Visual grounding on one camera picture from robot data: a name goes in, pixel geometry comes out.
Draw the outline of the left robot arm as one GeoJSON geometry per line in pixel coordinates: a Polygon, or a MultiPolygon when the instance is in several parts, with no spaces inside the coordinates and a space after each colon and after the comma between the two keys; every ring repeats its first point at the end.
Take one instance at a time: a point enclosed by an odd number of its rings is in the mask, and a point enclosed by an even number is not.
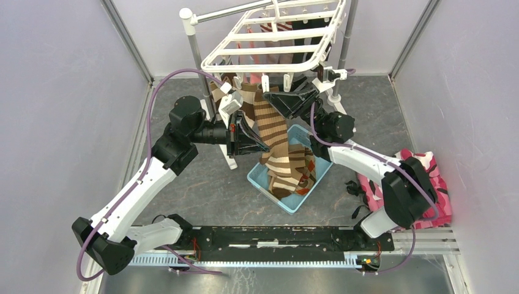
{"type": "Polygon", "coordinates": [[[88,254],[109,275],[121,272],[134,256],[161,246],[186,249],[192,243],[192,226],[177,215],[160,222],[133,227],[138,215],[198,155],[197,144],[225,145],[228,155],[266,152],[247,122],[237,93],[221,98],[220,119],[207,119],[198,98],[179,98],[170,111],[163,135],[147,152],[137,174],[117,196],[90,219],[79,217],[72,230],[88,254]]]}

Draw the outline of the argyle beige sock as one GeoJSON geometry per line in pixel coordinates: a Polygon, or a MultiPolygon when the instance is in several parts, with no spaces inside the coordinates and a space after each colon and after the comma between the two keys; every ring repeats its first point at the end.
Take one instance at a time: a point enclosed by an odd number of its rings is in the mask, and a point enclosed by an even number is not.
{"type": "Polygon", "coordinates": [[[316,183],[316,164],[314,157],[305,160],[306,166],[303,168],[302,176],[296,192],[299,195],[307,195],[316,183]]]}

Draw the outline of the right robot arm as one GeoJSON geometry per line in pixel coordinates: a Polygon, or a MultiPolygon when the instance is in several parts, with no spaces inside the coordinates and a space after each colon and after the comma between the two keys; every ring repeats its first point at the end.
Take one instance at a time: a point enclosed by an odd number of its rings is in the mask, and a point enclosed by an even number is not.
{"type": "Polygon", "coordinates": [[[366,176],[382,189],[383,206],[360,220],[353,234],[355,245],[369,250],[385,232],[437,219],[438,196],[418,159],[385,156],[352,140],[354,118],[346,114],[340,95],[334,92],[335,84],[335,80],[316,78],[300,91],[279,92],[263,76],[261,90],[284,118],[300,118],[309,124],[317,156],[366,176]]]}

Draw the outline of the brown tan striped sock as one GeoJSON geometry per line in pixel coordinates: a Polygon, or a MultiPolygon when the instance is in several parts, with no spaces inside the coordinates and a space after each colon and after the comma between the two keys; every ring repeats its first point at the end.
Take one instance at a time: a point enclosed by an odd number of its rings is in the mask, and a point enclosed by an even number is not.
{"type": "Polygon", "coordinates": [[[268,190],[279,200],[297,193],[302,171],[306,166],[306,158],[315,158],[312,150],[301,144],[289,145],[288,147],[288,157],[276,158],[271,156],[265,163],[270,181],[268,190]]]}
{"type": "Polygon", "coordinates": [[[260,164],[286,167],[289,163],[286,119],[263,99],[258,84],[242,83],[241,88],[233,90],[243,98],[240,110],[244,112],[245,121],[251,128],[258,129],[261,140],[270,148],[261,155],[260,164]]]}

